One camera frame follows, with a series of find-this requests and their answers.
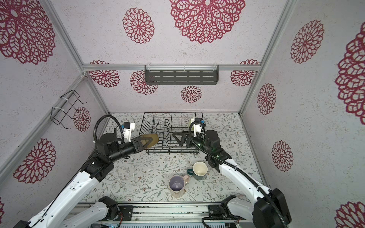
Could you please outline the dark green mug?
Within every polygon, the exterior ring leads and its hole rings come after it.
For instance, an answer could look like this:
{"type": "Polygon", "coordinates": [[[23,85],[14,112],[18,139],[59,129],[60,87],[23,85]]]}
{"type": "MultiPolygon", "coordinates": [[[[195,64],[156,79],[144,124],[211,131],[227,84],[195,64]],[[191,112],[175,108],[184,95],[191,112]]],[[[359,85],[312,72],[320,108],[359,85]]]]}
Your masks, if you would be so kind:
{"type": "Polygon", "coordinates": [[[193,168],[188,169],[186,172],[188,175],[193,176],[195,180],[201,181],[206,177],[208,173],[208,167],[204,162],[196,162],[193,165],[193,168]]]}

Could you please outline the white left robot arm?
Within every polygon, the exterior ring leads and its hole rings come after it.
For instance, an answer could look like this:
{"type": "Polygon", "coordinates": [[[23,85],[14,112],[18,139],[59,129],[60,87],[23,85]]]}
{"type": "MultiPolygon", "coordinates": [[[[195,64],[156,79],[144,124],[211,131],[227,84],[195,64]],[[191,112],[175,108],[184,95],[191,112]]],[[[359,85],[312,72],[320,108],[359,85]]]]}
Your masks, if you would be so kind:
{"type": "Polygon", "coordinates": [[[114,162],[140,153],[159,141],[156,134],[142,135],[125,142],[115,133],[95,139],[96,147],[80,171],[44,210],[29,221],[19,221],[16,228],[87,228],[102,219],[118,218],[118,203],[102,197],[90,209],[67,219],[79,201],[114,169],[114,162]]]}

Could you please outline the amber glass cup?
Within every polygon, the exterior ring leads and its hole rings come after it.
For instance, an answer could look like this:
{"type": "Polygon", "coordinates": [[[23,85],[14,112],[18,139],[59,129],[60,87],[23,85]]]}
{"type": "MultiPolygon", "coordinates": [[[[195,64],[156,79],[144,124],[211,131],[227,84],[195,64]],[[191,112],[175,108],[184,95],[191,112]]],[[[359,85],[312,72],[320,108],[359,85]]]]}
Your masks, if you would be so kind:
{"type": "Polygon", "coordinates": [[[141,138],[142,146],[145,149],[149,149],[159,142],[159,137],[157,134],[146,134],[142,135],[141,138]]]}

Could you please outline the dark grey wall shelf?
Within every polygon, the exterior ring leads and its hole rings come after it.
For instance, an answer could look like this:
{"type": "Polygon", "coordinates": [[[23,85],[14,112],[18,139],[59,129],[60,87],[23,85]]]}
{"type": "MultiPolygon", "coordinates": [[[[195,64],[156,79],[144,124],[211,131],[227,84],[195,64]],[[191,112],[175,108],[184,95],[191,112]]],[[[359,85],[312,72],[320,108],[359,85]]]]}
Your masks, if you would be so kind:
{"type": "Polygon", "coordinates": [[[146,65],[144,80],[149,86],[211,86],[219,81],[219,67],[146,65]]]}

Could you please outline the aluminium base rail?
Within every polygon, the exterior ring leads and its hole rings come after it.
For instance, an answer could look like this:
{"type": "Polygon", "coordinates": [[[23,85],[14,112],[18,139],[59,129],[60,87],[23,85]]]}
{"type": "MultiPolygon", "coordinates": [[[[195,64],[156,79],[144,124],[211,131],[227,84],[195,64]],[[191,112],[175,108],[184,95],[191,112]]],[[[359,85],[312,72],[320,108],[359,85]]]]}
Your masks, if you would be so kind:
{"type": "Polygon", "coordinates": [[[83,228],[253,228],[243,218],[228,219],[219,202],[121,203],[116,218],[85,219],[83,228]]]}

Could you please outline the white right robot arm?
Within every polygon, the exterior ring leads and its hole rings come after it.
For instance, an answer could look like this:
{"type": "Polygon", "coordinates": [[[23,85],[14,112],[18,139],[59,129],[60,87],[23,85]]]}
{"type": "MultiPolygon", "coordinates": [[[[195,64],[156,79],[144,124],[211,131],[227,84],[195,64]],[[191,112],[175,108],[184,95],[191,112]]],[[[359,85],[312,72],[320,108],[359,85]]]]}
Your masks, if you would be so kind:
{"type": "Polygon", "coordinates": [[[221,202],[227,219],[244,219],[256,228],[286,228],[292,221],[284,194],[270,189],[249,176],[221,147],[218,133],[183,131],[173,133],[180,146],[196,148],[206,156],[208,164],[231,180],[248,198],[248,201],[230,196],[221,202]]]}

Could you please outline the pink mug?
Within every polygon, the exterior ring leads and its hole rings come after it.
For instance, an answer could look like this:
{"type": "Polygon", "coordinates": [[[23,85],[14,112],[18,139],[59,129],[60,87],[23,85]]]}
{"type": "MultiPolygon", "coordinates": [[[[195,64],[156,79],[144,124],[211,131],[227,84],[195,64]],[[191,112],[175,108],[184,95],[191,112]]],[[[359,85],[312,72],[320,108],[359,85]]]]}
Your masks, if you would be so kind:
{"type": "Polygon", "coordinates": [[[173,176],[169,180],[169,190],[173,197],[181,197],[184,194],[185,186],[190,181],[190,176],[173,176]]]}

